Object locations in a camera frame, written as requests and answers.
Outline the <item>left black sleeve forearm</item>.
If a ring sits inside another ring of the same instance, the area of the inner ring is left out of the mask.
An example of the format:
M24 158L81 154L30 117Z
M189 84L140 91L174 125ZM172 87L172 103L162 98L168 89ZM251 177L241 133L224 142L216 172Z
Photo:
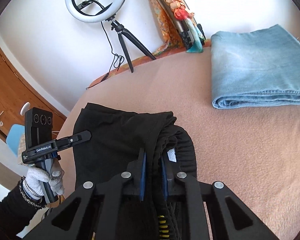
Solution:
M20 239L18 233L45 205L45 200L32 200L18 184L0 201L0 239Z

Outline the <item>left white gloved hand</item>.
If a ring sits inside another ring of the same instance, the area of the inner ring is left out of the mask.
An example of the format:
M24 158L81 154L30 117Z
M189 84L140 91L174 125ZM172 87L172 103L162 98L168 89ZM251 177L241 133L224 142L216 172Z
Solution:
M44 196L40 183L48 183L53 193L61 196L64 194L63 176L64 171L59 161L54 159L50 173L38 167L29 167L22 182L22 187L25 193L35 201L40 200Z

